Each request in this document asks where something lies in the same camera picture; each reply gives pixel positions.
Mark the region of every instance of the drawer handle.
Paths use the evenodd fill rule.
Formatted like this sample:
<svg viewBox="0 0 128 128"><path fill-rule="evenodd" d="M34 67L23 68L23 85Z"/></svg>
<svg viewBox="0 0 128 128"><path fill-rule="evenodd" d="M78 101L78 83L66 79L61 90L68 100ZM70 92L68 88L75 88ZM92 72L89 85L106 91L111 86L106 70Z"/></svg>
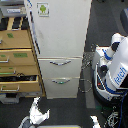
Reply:
<svg viewBox="0 0 128 128"><path fill-rule="evenodd" d="M55 82L55 83L57 83L57 84L65 84L65 83L67 83L67 82L69 82L70 81L70 79L64 79L65 81L57 81L57 80L52 80L52 82Z"/></svg>
<svg viewBox="0 0 128 128"><path fill-rule="evenodd" d="M3 73L0 72L0 75L13 75L15 73L16 71L14 70L14 72L3 72Z"/></svg>
<svg viewBox="0 0 128 128"><path fill-rule="evenodd" d="M1 87L1 92L18 92L20 89L20 87L18 86L17 90L3 90L3 87L4 86Z"/></svg>
<svg viewBox="0 0 128 128"><path fill-rule="evenodd" d="M5 60L5 61L0 61L0 63L8 63L9 59Z"/></svg>
<svg viewBox="0 0 128 128"><path fill-rule="evenodd" d="M71 60L66 61L66 62L64 62L64 63L57 63L57 62L52 62L52 61L50 61L50 63L55 64L55 65L58 65L58 66L65 65L65 64L68 64L68 63L70 63L70 62L71 62Z"/></svg>

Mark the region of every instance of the black base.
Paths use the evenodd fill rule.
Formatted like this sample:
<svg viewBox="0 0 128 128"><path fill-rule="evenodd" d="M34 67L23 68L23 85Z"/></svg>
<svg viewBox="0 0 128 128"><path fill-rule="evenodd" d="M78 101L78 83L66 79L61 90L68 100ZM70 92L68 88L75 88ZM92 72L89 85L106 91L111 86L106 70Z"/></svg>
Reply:
<svg viewBox="0 0 128 128"><path fill-rule="evenodd" d="M94 80L94 70L92 70L92 88L93 88L93 94L95 98L98 100L99 103L101 103L103 106L118 106L120 104L119 99L112 99L111 101L106 100L104 97L102 97L99 92L96 89L95 86L95 80Z"/></svg>

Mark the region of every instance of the refrigerator door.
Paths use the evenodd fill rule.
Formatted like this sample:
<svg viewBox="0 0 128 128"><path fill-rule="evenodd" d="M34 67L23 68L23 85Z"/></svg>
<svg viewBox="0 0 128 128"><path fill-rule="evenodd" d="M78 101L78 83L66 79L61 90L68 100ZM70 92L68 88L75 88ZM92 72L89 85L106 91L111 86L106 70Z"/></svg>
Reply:
<svg viewBox="0 0 128 128"><path fill-rule="evenodd" d="M31 0L30 2L25 0L24 2L31 30L34 31L33 39L38 44L35 46L40 50L40 54L37 51L38 57L82 56L91 0Z"/></svg>

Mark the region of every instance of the wooden drawer cabinet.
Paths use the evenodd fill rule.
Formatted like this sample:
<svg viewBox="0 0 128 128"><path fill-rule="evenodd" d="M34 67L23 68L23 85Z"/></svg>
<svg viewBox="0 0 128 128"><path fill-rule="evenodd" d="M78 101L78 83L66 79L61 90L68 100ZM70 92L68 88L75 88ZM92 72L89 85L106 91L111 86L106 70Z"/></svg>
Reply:
<svg viewBox="0 0 128 128"><path fill-rule="evenodd" d="M0 31L0 49L31 48L27 30Z"/></svg>
<svg viewBox="0 0 128 128"><path fill-rule="evenodd" d="M36 92L44 96L30 31L21 30L25 18L19 19L19 29L12 30L16 19L9 18L7 30L0 31L0 93L31 97Z"/></svg>

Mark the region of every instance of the sticker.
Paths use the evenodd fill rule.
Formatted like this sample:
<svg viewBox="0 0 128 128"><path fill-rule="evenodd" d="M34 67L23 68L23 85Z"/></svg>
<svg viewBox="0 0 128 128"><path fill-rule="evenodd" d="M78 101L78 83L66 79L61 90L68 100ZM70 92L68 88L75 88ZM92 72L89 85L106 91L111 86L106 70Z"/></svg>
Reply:
<svg viewBox="0 0 128 128"><path fill-rule="evenodd" d="M49 5L48 3L37 3L37 9L39 16L49 16Z"/></svg>
<svg viewBox="0 0 128 128"><path fill-rule="evenodd" d="M24 57L28 57L27 53L13 53L15 58L24 58Z"/></svg>
<svg viewBox="0 0 128 128"><path fill-rule="evenodd" d="M7 33L8 38L14 38L12 33Z"/></svg>
<svg viewBox="0 0 128 128"><path fill-rule="evenodd" d="M1 57L6 57L6 55L0 55Z"/></svg>
<svg viewBox="0 0 128 128"><path fill-rule="evenodd" d="M20 13L20 9L7 9L8 13Z"/></svg>

